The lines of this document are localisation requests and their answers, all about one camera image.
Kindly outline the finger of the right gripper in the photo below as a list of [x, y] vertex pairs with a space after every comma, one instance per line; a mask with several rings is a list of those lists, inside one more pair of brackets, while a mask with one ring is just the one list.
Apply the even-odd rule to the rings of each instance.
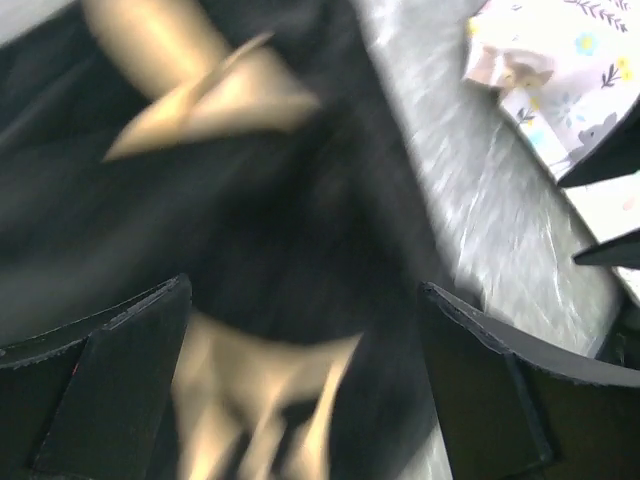
[[577, 265], [640, 269], [640, 231], [638, 229], [573, 256]]
[[639, 170], [639, 106], [618, 118], [609, 113], [581, 127], [565, 157], [569, 169], [557, 181], [561, 188], [586, 186]]

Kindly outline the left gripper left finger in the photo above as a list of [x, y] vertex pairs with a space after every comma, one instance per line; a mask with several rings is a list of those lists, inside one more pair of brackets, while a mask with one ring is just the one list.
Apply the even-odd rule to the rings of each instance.
[[170, 389], [190, 308], [178, 276], [2, 347], [2, 478], [176, 478]]

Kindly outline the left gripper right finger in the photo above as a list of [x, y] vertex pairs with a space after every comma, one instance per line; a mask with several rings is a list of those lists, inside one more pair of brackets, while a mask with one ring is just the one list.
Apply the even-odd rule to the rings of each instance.
[[434, 284], [418, 324], [456, 479], [636, 479], [639, 373], [577, 355]]

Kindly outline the black floral pillowcase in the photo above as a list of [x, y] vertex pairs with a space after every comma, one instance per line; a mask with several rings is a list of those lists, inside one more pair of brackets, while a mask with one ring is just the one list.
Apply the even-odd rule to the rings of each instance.
[[1, 48], [1, 349], [175, 277], [174, 479], [395, 479], [449, 284], [348, 1], [75, 1]]

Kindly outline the patterned white pillow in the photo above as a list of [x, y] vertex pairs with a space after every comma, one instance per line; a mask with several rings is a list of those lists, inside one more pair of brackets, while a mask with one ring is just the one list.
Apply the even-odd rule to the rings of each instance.
[[[497, 93], [556, 184], [581, 127], [639, 106], [635, 1], [488, 1], [468, 19], [467, 38], [464, 79]], [[639, 170], [558, 187], [595, 237], [592, 246], [639, 230]], [[638, 294], [639, 270], [608, 268]]]

